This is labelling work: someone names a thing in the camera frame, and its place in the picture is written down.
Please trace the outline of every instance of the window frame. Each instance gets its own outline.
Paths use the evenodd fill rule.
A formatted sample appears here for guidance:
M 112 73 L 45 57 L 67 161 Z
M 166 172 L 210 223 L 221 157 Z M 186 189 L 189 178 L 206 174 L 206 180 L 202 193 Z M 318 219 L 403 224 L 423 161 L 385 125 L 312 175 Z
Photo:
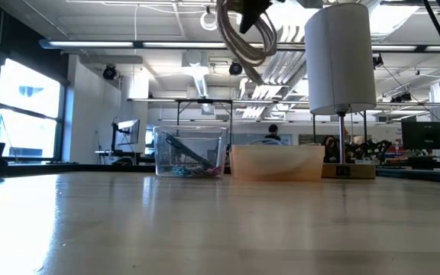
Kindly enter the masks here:
M 4 66 L 4 64 L 0 64 L 0 80 L 1 80 L 1 67 Z M 17 112 L 23 115 L 28 115 L 35 118 L 43 118 L 43 119 L 50 119 L 56 122 L 56 131 L 55 131 L 55 140 L 53 145 L 53 157 L 18 157 L 18 160 L 20 161 L 60 161 L 62 160 L 62 148 L 63 148 L 63 127 L 64 127 L 64 110 L 65 110 L 65 104 L 66 104 L 66 94 L 67 94 L 67 83 L 62 83 L 61 81 L 51 78 L 53 80 L 56 80 L 60 84 L 60 94 L 59 94 L 59 111 L 58 116 L 56 118 L 52 118 L 50 116 L 29 111 L 26 109 L 6 105 L 0 103 L 1 109 L 7 109 L 11 110 L 13 112 Z M 7 161 L 16 161 L 16 157 L 3 157 Z

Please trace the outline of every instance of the ceiling duct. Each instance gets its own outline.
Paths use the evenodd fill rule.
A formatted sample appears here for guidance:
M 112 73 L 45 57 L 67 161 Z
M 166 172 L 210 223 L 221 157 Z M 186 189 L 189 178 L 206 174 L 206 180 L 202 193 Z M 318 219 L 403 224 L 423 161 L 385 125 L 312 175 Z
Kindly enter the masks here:
M 188 50 L 183 53 L 182 69 L 185 74 L 192 76 L 195 80 L 198 96 L 208 97 L 205 81 L 205 75 L 210 73 L 207 54 L 199 50 Z

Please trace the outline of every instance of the ceiling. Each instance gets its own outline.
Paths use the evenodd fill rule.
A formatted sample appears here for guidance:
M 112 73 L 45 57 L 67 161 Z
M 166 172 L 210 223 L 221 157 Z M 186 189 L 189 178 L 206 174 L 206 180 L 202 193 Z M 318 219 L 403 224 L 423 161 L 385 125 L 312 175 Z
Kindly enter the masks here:
M 221 40 L 218 31 L 207 31 L 200 25 L 200 16 L 204 8 L 177 6 L 179 12 L 197 12 L 171 14 L 150 8 L 130 5 L 103 5 L 97 1 L 89 3 L 76 0 L 0 0 L 0 6 L 23 21 L 45 37 L 51 39 L 74 40 Z M 164 11 L 174 12 L 174 7 L 154 6 Z M 134 14 L 137 14 L 137 33 L 134 29 Z M 247 41 L 260 41 L 255 28 L 245 35 Z M 429 16 L 416 12 L 412 17 L 386 37 L 388 44 L 437 44 L 440 39 Z M 209 57 L 233 56 L 227 50 L 208 50 Z M 99 55 L 140 55 L 156 76 L 150 83 L 155 96 L 163 91 L 186 91 L 194 86 L 191 76 L 181 72 L 181 50 L 87 50 L 87 54 Z M 268 63 L 260 67 L 262 72 Z M 435 77 L 422 75 L 440 75 L 440 53 L 386 53 L 383 61 L 388 70 L 402 84 L 412 83 L 412 93 L 418 99 L 426 99 L 429 85 Z M 215 72 L 206 76 L 209 86 L 236 86 L 240 77 L 228 75 L 228 65 L 215 68 Z M 383 68 L 375 72 L 377 94 L 382 95 L 397 88 L 399 83 Z

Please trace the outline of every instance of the window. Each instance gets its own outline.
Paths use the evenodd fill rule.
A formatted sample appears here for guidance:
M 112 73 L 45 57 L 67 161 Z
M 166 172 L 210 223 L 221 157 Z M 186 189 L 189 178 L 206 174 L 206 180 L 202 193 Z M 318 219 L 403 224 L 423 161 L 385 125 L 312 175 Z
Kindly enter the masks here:
M 13 60 L 1 67 L 0 103 L 56 118 L 59 99 L 57 81 Z
M 57 123 L 0 109 L 0 142 L 3 157 L 53 157 Z

